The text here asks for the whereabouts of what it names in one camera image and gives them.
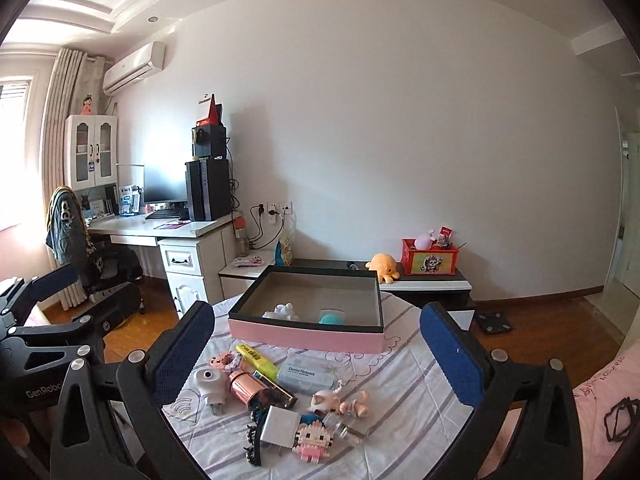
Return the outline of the blue snack bag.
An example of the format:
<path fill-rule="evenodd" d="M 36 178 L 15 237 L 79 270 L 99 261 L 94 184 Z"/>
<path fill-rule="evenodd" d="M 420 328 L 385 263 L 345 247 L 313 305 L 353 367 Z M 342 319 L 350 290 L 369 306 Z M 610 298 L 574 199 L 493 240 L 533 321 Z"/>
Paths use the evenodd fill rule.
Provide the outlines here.
<path fill-rule="evenodd" d="M 291 237 L 283 233 L 274 250 L 274 262 L 277 266 L 290 266 L 293 262 Z"/>

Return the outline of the black computer monitor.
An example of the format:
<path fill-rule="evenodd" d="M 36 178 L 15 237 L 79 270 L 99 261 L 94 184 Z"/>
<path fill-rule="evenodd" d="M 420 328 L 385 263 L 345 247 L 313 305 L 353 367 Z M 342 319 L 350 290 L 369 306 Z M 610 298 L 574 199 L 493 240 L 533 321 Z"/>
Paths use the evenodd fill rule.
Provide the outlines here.
<path fill-rule="evenodd" d="M 147 204 L 185 202 L 186 166 L 183 164 L 145 166 L 143 195 Z"/>

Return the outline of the pink pig doll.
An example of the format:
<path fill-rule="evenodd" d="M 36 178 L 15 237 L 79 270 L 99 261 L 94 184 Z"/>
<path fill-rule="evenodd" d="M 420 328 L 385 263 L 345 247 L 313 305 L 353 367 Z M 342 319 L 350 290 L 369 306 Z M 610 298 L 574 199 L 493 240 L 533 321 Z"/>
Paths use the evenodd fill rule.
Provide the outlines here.
<path fill-rule="evenodd" d="M 317 415 L 335 413 L 353 418 L 366 418 L 370 415 L 368 405 L 369 393 L 359 390 L 352 399 L 345 400 L 342 396 L 344 382 L 339 382 L 333 390 L 319 390 L 315 392 L 308 405 L 308 411 Z"/>

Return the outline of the orange cap bottle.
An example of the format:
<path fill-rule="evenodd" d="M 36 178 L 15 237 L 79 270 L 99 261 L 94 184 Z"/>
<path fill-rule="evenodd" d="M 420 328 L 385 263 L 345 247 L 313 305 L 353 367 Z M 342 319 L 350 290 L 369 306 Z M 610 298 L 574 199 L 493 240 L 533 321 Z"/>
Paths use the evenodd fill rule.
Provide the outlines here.
<path fill-rule="evenodd" d="M 233 226 L 235 238 L 238 242 L 238 255 L 246 256 L 250 250 L 250 243 L 246 234 L 246 221 L 242 216 L 236 217 L 233 220 Z"/>

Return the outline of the teal round object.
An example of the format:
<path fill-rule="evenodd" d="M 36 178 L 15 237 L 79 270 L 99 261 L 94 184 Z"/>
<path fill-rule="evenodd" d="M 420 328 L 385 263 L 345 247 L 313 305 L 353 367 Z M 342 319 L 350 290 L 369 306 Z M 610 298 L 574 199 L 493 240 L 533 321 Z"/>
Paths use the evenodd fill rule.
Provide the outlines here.
<path fill-rule="evenodd" d="M 341 325 L 343 323 L 342 318 L 335 313 L 326 313 L 319 318 L 320 324 L 329 324 L 329 325 Z"/>

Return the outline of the yellow highlighter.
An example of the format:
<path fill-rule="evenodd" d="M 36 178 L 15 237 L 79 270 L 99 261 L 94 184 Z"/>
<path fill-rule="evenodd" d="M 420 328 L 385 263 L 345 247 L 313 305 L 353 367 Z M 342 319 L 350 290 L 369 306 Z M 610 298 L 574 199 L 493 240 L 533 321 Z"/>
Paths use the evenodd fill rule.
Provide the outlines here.
<path fill-rule="evenodd" d="M 279 371 L 277 365 L 265 358 L 258 350 L 248 344 L 237 344 L 235 350 L 262 376 L 268 377 L 273 382 L 277 381 Z"/>

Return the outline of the pink block figure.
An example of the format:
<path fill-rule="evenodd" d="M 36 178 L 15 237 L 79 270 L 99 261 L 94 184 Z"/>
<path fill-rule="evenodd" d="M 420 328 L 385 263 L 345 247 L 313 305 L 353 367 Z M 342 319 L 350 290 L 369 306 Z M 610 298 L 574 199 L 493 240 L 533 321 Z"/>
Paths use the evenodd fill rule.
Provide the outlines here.
<path fill-rule="evenodd" d="M 322 422 L 315 420 L 298 426 L 292 452 L 303 462 L 318 464 L 331 456 L 332 444 L 332 434 Z"/>

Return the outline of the low black white cabinet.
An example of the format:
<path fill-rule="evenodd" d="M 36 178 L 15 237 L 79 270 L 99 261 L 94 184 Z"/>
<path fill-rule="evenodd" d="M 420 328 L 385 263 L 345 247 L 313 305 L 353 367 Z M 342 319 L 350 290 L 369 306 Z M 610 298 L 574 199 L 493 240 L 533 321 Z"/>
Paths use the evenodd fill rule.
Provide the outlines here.
<path fill-rule="evenodd" d="M 250 258 L 258 259 L 258 266 L 238 266 L 231 263 L 219 273 L 222 291 L 226 298 L 245 292 L 255 280 L 274 265 L 273 252 L 262 250 L 253 252 Z M 313 269 L 363 270 L 363 261 L 295 259 L 293 266 Z M 382 292 L 389 292 L 416 307 L 423 307 L 431 301 L 440 302 L 447 310 L 461 311 L 475 308 L 471 298 L 472 285 L 460 271 L 454 275 L 406 275 L 398 266 L 400 279 L 393 284 L 382 284 Z"/>

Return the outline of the black bathroom scale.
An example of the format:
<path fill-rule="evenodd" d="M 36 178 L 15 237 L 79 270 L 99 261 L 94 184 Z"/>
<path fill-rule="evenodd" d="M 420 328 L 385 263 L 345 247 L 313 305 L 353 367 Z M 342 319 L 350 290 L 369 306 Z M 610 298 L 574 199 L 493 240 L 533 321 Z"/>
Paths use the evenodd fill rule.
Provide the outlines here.
<path fill-rule="evenodd" d="M 513 330 L 511 322 L 501 312 L 476 311 L 474 320 L 480 326 L 482 332 L 487 335 L 502 334 Z"/>

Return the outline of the striped white tablecloth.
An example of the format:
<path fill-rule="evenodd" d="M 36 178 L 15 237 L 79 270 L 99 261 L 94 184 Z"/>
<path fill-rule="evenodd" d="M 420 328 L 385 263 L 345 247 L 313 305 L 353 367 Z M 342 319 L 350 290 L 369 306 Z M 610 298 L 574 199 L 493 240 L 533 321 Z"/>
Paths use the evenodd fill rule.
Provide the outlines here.
<path fill-rule="evenodd" d="M 379 354 L 312 352 L 328 362 L 338 383 L 297 393 L 295 411 L 308 418 L 336 408 L 344 424 L 364 435 L 352 446 L 335 438 L 329 454 L 307 463 L 290 448 L 265 445 L 262 462 L 246 458 L 250 410 L 228 394 L 219 413 L 196 376 L 222 352 L 239 345 L 229 330 L 234 302 L 214 307 L 215 330 L 174 403 L 163 412 L 186 449 L 212 479 L 422 479 L 454 443 L 471 415 L 427 347 L 420 311 L 391 294 L 381 297 L 385 324 Z"/>

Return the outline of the black computer tower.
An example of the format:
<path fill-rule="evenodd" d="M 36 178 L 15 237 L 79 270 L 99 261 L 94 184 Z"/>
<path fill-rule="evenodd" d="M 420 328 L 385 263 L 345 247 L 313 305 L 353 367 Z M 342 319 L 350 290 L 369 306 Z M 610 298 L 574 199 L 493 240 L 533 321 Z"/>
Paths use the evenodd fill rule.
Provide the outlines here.
<path fill-rule="evenodd" d="M 186 163 L 186 197 L 192 221 L 214 221 L 232 211 L 229 162 L 202 158 Z"/>

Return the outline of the white glass door cabinet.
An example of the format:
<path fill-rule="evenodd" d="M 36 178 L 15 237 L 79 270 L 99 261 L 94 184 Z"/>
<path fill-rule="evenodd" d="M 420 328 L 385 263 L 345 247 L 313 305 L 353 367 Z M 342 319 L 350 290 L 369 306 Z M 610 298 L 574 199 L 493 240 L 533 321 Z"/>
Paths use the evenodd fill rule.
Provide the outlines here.
<path fill-rule="evenodd" d="M 65 184 L 73 191 L 117 181 L 116 116 L 70 115 L 65 122 Z"/>

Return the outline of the white cloud toy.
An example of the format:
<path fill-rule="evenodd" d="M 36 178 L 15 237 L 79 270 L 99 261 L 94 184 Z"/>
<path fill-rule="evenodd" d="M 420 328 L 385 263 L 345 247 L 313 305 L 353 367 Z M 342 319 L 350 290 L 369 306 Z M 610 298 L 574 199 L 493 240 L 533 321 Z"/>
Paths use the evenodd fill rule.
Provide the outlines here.
<path fill-rule="evenodd" d="M 266 311 L 263 318 L 279 321 L 298 321 L 299 316 L 295 313 L 294 307 L 290 302 L 286 304 L 277 304 L 272 311 Z"/>

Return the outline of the white door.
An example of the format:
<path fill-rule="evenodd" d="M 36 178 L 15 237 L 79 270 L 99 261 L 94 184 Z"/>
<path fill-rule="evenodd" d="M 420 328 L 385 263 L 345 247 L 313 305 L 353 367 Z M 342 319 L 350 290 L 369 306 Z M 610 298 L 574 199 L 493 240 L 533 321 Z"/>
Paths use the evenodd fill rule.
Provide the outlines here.
<path fill-rule="evenodd" d="M 639 296 L 639 128 L 619 110 L 615 114 L 620 138 L 620 214 L 608 280 Z"/>

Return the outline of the yellow octopus plush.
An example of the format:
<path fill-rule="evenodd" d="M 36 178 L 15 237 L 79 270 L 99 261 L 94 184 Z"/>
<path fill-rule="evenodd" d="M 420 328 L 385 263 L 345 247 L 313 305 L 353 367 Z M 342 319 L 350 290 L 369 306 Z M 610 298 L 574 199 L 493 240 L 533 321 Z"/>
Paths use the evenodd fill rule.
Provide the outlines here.
<path fill-rule="evenodd" d="M 380 284 L 393 284 L 400 279 L 396 260 L 389 254 L 379 252 L 375 254 L 365 265 L 367 270 L 375 272 Z"/>

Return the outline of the dark jacket on chair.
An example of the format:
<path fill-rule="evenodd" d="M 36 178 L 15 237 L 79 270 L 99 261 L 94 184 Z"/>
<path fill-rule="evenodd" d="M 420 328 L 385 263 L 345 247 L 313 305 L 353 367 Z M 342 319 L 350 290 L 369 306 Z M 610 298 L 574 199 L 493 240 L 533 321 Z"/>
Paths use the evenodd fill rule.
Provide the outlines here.
<path fill-rule="evenodd" d="M 50 198 L 46 245 L 59 266 L 71 264 L 77 271 L 86 270 L 96 251 L 79 200 L 66 185 L 56 188 Z"/>

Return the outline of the clear wipes pack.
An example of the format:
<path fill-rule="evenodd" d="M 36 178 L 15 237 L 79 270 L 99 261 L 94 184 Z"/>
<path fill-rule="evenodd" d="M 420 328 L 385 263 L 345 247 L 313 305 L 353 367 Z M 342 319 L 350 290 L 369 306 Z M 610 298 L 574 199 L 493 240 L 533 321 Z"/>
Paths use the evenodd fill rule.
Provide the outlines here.
<path fill-rule="evenodd" d="M 277 383 L 285 389 L 314 394 L 319 390 L 334 390 L 337 376 L 329 365 L 303 359 L 287 359 L 279 368 Z"/>

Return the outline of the blue gold slim box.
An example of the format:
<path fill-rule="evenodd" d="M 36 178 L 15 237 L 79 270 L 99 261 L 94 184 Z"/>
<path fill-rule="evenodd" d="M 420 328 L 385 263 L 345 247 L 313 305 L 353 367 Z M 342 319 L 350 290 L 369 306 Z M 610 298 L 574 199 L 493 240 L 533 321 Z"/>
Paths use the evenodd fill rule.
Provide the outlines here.
<path fill-rule="evenodd" d="M 253 377 L 269 389 L 274 405 L 277 405 L 279 408 L 286 408 L 287 410 L 294 408 L 294 405 L 297 402 L 297 398 L 294 394 L 289 393 L 288 390 L 285 390 L 285 388 L 282 388 L 269 377 L 258 372 L 258 370 L 254 370 Z"/>

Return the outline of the black box on tower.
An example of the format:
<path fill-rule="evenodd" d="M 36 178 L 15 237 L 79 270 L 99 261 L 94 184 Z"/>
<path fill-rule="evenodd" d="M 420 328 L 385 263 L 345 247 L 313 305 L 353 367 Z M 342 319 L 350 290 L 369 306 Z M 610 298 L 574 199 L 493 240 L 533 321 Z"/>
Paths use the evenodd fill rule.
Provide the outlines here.
<path fill-rule="evenodd" d="M 221 125 L 200 125 L 192 129 L 192 156 L 194 158 L 227 157 L 227 129 Z"/>

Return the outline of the red cartoon storage box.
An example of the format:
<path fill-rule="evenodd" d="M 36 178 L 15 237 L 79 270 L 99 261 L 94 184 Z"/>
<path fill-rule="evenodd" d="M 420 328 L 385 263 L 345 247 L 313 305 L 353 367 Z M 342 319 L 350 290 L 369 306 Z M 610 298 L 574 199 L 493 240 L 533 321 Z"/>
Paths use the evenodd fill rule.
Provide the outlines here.
<path fill-rule="evenodd" d="M 421 250 L 414 246 L 413 238 L 403 238 L 400 264 L 406 275 L 454 275 L 458 253 L 456 246 Z"/>

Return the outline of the doll on cabinet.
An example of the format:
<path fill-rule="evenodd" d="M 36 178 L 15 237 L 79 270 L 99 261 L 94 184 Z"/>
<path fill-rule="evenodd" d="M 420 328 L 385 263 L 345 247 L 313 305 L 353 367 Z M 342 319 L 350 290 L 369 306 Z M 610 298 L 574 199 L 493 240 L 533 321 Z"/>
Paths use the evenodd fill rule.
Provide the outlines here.
<path fill-rule="evenodd" d="M 85 99 L 82 101 L 82 107 L 80 111 L 80 114 L 82 116 L 90 116 L 93 114 L 92 102 L 93 102 L 92 95 L 87 94 L 85 96 Z"/>

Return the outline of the beige curtain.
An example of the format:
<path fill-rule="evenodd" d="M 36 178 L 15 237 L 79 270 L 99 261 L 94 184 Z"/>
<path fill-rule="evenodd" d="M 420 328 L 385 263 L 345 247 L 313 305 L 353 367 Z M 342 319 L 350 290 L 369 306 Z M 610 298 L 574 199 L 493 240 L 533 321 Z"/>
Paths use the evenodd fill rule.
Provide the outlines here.
<path fill-rule="evenodd" d="M 89 60 L 81 50 L 62 48 L 55 60 L 44 106 L 40 134 L 40 164 L 44 212 L 54 191 L 64 184 L 66 118 L 79 114 L 84 99 L 92 97 L 91 108 L 99 108 L 104 59 Z"/>

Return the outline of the red paper bag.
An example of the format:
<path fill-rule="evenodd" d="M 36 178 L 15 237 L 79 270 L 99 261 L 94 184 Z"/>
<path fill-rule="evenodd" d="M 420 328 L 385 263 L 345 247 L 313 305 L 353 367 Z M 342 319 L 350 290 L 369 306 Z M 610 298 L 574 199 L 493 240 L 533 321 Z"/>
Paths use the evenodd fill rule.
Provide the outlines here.
<path fill-rule="evenodd" d="M 222 105 L 216 102 L 213 94 L 206 94 L 198 101 L 196 124 L 198 126 L 222 125 Z"/>

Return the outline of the black office chair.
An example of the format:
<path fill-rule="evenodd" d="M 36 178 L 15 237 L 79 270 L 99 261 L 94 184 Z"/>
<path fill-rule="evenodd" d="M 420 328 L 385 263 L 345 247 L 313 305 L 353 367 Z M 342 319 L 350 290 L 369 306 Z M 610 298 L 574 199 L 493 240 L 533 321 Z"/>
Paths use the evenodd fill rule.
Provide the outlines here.
<path fill-rule="evenodd" d="M 104 335 L 125 323 L 134 312 L 145 314 L 140 289 L 142 266 L 137 254 L 106 237 L 94 240 L 94 251 L 80 272 L 84 292 L 91 301 L 88 315 Z"/>

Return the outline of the black keyboard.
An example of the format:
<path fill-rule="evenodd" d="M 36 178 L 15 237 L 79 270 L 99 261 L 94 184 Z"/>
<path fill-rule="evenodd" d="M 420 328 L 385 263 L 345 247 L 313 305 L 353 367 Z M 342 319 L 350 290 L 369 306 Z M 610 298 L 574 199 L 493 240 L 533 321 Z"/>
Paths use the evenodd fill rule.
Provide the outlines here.
<path fill-rule="evenodd" d="M 189 211 L 186 208 L 157 209 L 145 216 L 146 220 L 189 220 Z"/>

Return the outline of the white computer desk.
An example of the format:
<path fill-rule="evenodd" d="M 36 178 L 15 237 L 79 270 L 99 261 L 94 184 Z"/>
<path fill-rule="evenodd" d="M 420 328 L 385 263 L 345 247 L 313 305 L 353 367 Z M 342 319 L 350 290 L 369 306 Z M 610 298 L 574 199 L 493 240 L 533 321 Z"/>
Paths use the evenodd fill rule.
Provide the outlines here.
<path fill-rule="evenodd" d="M 195 301 L 218 304 L 224 300 L 219 272 L 238 255 L 227 214 L 214 221 L 170 222 L 143 216 L 93 221 L 89 233 L 107 236 L 112 243 L 149 248 L 140 257 L 146 274 L 163 275 L 179 316 Z"/>

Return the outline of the white air conditioner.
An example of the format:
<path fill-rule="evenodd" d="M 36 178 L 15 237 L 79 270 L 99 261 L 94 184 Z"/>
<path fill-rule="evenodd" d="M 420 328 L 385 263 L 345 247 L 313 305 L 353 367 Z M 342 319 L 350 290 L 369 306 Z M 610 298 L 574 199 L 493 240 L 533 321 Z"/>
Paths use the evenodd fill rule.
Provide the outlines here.
<path fill-rule="evenodd" d="M 166 44 L 153 41 L 127 55 L 109 68 L 103 78 L 103 92 L 107 96 L 119 92 L 137 81 L 164 69 Z"/>

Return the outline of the rose gold bottle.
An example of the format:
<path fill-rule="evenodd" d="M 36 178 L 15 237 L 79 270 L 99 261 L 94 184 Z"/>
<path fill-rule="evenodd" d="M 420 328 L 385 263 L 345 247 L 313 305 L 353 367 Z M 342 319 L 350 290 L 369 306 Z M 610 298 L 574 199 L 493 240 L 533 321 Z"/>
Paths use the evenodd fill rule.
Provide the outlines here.
<path fill-rule="evenodd" d="M 243 404 L 250 406 L 255 400 L 260 400 L 268 388 L 252 374 L 235 370 L 229 375 L 229 390 Z"/>

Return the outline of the pink plush in box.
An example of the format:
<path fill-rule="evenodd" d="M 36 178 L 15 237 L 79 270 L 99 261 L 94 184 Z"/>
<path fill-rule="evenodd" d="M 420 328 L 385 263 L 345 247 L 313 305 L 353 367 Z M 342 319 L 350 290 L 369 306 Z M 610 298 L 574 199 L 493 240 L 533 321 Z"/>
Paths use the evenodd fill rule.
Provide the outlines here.
<path fill-rule="evenodd" d="M 416 250 L 420 250 L 420 252 L 426 252 L 427 250 L 430 250 L 436 242 L 437 237 L 435 236 L 435 231 L 429 230 L 426 233 L 419 235 L 414 240 L 414 247 Z"/>

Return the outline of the wall power outlets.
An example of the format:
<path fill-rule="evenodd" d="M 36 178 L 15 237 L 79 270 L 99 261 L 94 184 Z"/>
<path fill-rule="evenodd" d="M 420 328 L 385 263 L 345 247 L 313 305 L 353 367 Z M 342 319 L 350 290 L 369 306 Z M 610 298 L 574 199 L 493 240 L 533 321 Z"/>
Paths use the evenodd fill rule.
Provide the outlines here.
<path fill-rule="evenodd" d="M 279 216 L 286 216 L 287 214 L 293 213 L 293 203 L 292 202 L 280 202 L 276 203 L 258 203 L 256 205 L 258 210 L 258 214 L 269 214 L 270 216 L 274 216 L 278 214 Z"/>

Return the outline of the pink and black storage box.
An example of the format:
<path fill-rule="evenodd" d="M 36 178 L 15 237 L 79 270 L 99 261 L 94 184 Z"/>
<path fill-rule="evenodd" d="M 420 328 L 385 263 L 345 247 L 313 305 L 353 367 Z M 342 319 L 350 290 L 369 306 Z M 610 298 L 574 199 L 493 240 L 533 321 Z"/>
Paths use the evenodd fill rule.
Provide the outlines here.
<path fill-rule="evenodd" d="M 290 302 L 298 321 L 263 318 Z M 320 324 L 326 313 L 341 325 Z M 378 354 L 385 347 L 385 322 L 378 278 L 371 271 L 268 266 L 228 314 L 233 337 L 326 352 Z"/>

